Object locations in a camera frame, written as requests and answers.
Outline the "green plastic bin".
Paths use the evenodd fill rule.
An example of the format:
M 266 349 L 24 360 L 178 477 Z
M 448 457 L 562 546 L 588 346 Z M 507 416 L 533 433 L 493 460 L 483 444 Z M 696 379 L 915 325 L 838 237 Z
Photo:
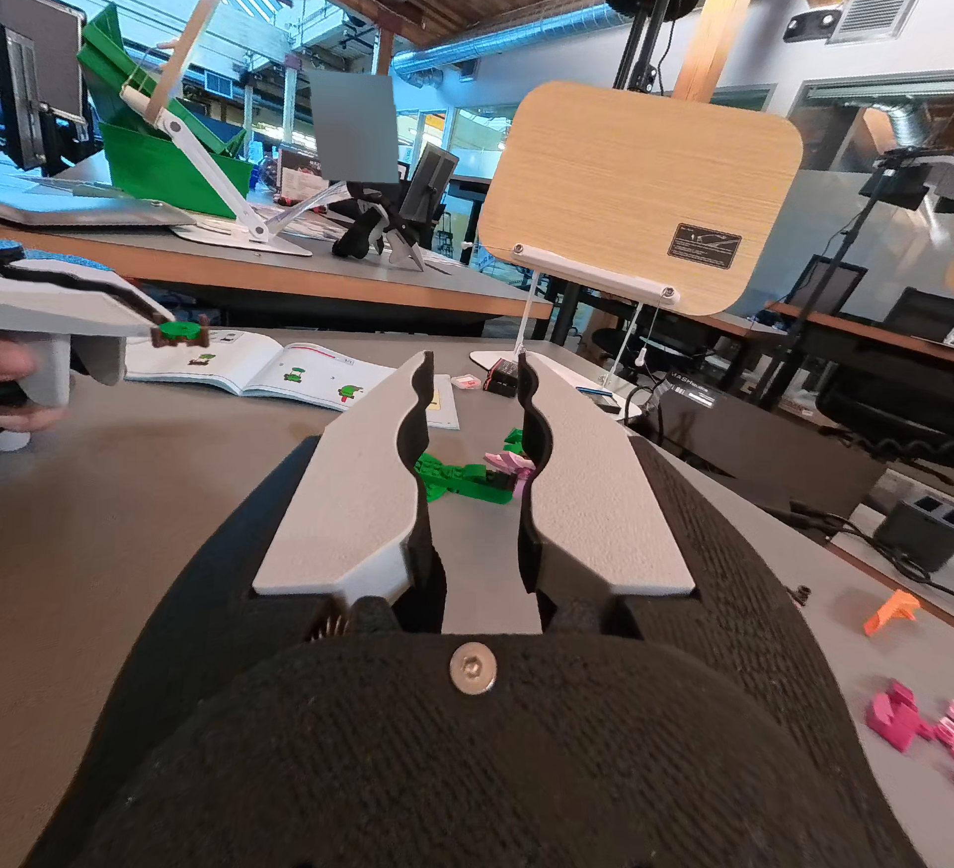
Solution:
M 107 3 L 86 23 L 77 59 L 98 118 L 113 186 L 135 198 L 235 219 L 172 139 L 122 98 L 125 87 L 151 97 L 159 75 L 126 51 L 116 3 Z

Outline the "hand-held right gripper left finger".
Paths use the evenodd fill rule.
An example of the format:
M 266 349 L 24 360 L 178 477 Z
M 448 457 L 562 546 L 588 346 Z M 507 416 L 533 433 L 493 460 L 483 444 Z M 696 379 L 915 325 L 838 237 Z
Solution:
M 438 633 L 447 577 L 415 465 L 429 444 L 434 356 L 413 354 L 321 434 L 252 588 L 256 595 L 362 598 L 411 632 Z

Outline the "green and brown lego assembly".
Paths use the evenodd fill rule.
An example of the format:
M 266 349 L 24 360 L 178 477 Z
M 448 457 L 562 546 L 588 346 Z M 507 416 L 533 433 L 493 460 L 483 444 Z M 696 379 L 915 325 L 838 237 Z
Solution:
M 179 320 L 161 320 L 150 330 L 153 348 L 210 346 L 210 324 L 208 316 L 201 315 L 197 322 Z

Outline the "small grey monitor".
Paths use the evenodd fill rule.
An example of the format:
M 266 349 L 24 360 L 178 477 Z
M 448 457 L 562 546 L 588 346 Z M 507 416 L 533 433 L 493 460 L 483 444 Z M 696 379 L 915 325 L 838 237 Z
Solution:
M 418 235 L 425 250 L 431 248 L 436 213 L 458 162 L 458 157 L 440 146 L 426 145 L 403 195 L 399 217 Z

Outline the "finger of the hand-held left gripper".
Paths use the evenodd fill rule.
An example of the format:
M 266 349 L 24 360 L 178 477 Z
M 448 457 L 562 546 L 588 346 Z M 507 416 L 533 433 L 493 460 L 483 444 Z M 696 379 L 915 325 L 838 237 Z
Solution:
M 79 279 L 3 279 L 1 305 L 2 337 L 34 361 L 30 375 L 2 381 L 9 406 L 66 407 L 76 363 L 99 384 L 117 385 L 127 341 L 149 338 L 162 321 L 161 307 L 137 289 Z
M 117 301 L 151 323 L 175 320 L 174 314 L 112 270 L 61 260 L 20 260 L 2 264 L 4 281 L 38 288 L 55 286 L 70 293 L 99 294 Z

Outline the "wooden book stand with sticker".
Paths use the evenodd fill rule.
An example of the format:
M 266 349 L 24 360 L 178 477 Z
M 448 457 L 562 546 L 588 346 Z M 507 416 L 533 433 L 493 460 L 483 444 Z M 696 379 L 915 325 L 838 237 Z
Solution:
M 513 118 L 478 234 L 496 258 L 687 316 L 744 293 L 795 179 L 787 119 L 551 82 Z

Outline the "grey wall vent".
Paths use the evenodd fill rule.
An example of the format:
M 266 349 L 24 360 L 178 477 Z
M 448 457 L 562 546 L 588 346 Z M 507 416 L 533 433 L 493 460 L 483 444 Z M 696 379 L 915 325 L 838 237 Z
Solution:
M 845 0 L 829 45 L 897 39 L 919 0 Z

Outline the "spare black gripper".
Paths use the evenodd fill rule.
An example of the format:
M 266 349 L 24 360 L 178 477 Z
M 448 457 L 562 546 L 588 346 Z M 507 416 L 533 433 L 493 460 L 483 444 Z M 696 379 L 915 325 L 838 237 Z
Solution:
M 383 254 L 387 245 L 389 264 L 414 266 L 423 272 L 423 254 L 412 223 L 384 203 L 359 201 L 359 205 L 364 210 L 332 246 L 332 254 L 363 259 L 372 247 Z

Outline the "magenta lego piece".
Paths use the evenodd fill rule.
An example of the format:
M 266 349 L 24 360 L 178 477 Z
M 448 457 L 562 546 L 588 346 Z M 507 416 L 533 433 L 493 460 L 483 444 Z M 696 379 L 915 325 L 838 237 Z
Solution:
M 912 690 L 891 680 L 865 710 L 865 723 L 895 751 L 905 754 L 917 739 L 936 740 L 935 726 L 923 718 Z

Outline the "lego instruction booklet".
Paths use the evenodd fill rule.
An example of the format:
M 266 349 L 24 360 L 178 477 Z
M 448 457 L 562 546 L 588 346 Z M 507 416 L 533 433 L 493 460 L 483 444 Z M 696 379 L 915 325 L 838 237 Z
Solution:
M 239 397 L 272 397 L 342 412 L 386 379 L 393 368 L 329 348 L 239 330 L 214 330 L 207 347 L 126 344 L 130 382 L 208 385 Z

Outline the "grey closed laptop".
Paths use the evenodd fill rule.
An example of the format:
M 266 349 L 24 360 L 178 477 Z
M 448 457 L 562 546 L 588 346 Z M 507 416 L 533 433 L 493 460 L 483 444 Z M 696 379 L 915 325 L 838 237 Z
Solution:
M 32 228 L 133 228 L 193 226 L 197 219 L 169 204 L 122 197 L 8 192 L 1 218 Z

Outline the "black cardboard box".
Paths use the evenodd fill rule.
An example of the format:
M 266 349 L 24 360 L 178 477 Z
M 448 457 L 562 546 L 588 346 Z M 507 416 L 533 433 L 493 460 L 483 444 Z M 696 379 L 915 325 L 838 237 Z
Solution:
M 884 473 L 865 452 L 680 374 L 646 403 L 647 431 L 674 456 L 755 501 L 850 517 Z

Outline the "black red printed box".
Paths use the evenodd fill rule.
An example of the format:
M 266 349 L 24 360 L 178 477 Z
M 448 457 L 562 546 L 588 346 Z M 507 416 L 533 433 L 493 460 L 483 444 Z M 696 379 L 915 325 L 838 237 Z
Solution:
M 318 159 L 310 151 L 281 146 L 278 154 L 277 201 L 291 206 L 327 188 Z

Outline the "person's left hand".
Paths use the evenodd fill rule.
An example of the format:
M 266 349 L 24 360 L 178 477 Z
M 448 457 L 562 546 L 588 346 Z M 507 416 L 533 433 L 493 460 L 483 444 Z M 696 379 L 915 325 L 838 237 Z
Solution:
M 1 339 L 1 384 L 19 383 L 35 370 L 36 362 L 30 349 L 16 341 Z M 66 410 L 41 406 L 31 402 L 12 402 L 2 397 L 1 429 L 4 432 L 32 434 L 54 425 Z

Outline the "pink lego flower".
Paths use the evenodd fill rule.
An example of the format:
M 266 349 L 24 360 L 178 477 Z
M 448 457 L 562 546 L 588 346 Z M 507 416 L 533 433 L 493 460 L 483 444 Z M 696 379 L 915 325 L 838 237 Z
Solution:
M 522 497 L 525 485 L 536 472 L 535 464 L 531 459 L 523 454 L 508 450 L 499 453 L 486 453 L 483 459 L 491 468 L 516 478 L 515 499 Z

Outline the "black computer monitor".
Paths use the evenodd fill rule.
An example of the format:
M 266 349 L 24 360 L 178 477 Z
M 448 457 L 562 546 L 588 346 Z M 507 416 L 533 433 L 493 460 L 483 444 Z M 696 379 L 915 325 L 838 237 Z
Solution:
M 95 151 L 78 63 L 86 16 L 57 0 L 1 0 L 2 151 L 55 176 Z

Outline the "green lego plate build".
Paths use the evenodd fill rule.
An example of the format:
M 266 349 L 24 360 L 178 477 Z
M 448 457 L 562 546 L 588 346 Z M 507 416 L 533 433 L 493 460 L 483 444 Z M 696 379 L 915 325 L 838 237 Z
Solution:
M 526 456 L 521 429 L 514 428 L 507 435 L 504 450 Z M 481 464 L 452 466 L 424 453 L 414 469 L 424 484 L 428 502 L 447 493 L 491 504 L 508 504 L 514 499 L 516 478 L 491 468 L 484 459 Z

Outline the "orange lego piece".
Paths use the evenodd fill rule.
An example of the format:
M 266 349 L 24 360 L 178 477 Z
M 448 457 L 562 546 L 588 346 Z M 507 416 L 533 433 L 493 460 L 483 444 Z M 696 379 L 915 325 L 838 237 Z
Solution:
M 906 590 L 896 589 L 878 607 L 876 612 L 865 621 L 865 635 L 872 637 L 894 620 L 914 622 L 921 607 L 921 601 L 917 596 Z

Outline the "black battery charger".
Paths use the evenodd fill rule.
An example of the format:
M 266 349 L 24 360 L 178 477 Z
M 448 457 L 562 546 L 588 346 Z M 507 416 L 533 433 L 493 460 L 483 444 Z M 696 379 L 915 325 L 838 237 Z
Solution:
M 934 575 L 953 556 L 953 504 L 924 496 L 896 504 L 874 531 L 890 551 Z

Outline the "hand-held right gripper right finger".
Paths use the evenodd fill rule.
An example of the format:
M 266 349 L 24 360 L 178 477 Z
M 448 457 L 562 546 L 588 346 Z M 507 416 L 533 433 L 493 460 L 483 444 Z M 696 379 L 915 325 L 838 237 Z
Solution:
M 545 631 L 582 603 L 599 629 L 621 601 L 689 599 L 697 589 L 626 430 L 550 361 L 518 358 L 522 448 L 518 565 Z

